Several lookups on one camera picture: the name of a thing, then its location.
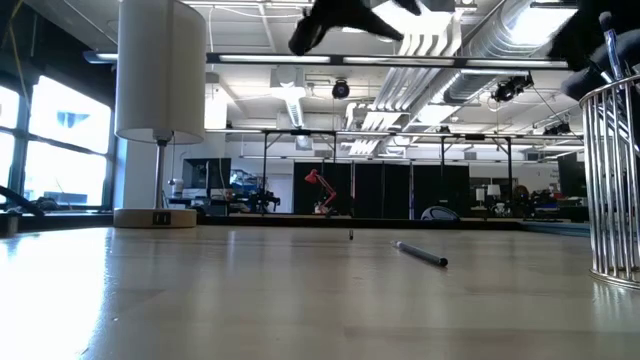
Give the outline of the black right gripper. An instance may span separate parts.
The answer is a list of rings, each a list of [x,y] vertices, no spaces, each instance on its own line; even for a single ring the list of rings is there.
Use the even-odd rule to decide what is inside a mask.
[[[639,0],[579,0],[576,13],[551,40],[547,57],[563,60],[571,70],[561,91],[573,100],[581,100],[587,93],[607,84],[603,71],[614,75],[609,43],[615,37],[617,66],[623,75],[633,73],[639,64]],[[599,17],[610,12],[613,30],[603,32]],[[589,57],[589,68],[585,68]]]

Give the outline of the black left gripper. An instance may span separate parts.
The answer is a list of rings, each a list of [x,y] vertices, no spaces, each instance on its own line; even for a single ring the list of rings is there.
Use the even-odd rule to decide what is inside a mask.
[[[348,27],[366,33],[401,41],[404,35],[384,22],[362,0],[319,0],[319,7],[304,12],[289,39],[288,48],[294,55],[305,55],[318,46],[334,27]]]

